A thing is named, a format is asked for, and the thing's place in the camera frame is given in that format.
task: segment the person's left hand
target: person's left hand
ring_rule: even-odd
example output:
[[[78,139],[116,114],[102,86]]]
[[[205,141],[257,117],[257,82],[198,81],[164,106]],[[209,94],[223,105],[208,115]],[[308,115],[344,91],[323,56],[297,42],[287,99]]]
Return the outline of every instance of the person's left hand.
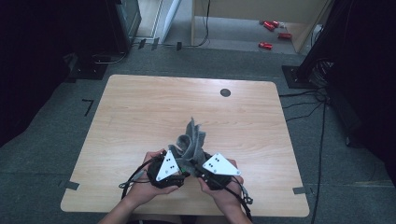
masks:
[[[164,151],[164,149],[161,149],[156,152],[146,153],[146,157],[145,157],[143,163],[150,160],[153,157],[160,155],[163,151]],[[149,168],[149,165],[150,165],[150,163],[148,165],[146,165],[143,168],[143,170],[147,170]],[[149,178],[147,176],[147,172],[143,173],[142,176],[140,176],[140,178],[137,179],[137,181],[143,181],[143,182],[148,181],[148,180],[149,180]],[[149,182],[148,183],[134,183],[131,186],[131,189],[129,190],[128,194],[125,196],[125,199],[136,203],[136,205],[141,205],[144,203],[148,203],[157,195],[169,194],[177,189],[178,189],[178,186],[171,186],[171,187],[167,187],[164,189],[158,189],[158,188],[152,186],[151,183],[149,183]]]

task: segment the person's right hand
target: person's right hand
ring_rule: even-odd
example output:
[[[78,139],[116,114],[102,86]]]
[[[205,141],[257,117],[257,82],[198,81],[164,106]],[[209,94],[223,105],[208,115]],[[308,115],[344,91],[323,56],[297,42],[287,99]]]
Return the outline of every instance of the person's right hand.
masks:
[[[236,162],[234,160],[229,161],[236,167]],[[235,176],[235,178],[239,183],[244,183],[242,176]],[[230,223],[251,223],[242,211],[241,203],[230,192],[225,189],[211,190],[201,177],[198,177],[198,181],[201,185],[201,190],[212,196],[219,210],[227,217]],[[227,188],[235,192],[237,195],[241,195],[241,187],[234,179],[227,185]]]

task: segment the white triangular marker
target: white triangular marker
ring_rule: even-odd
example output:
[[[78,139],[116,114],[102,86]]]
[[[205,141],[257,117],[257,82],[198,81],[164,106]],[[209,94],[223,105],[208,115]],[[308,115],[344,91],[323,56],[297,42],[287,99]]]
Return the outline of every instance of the white triangular marker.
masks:
[[[212,156],[202,167],[214,175],[241,175],[241,172],[219,153]]]
[[[163,164],[161,165],[160,171],[157,174],[156,180],[161,181],[178,171],[178,166],[173,156],[172,152],[168,150],[165,159],[163,159]]]

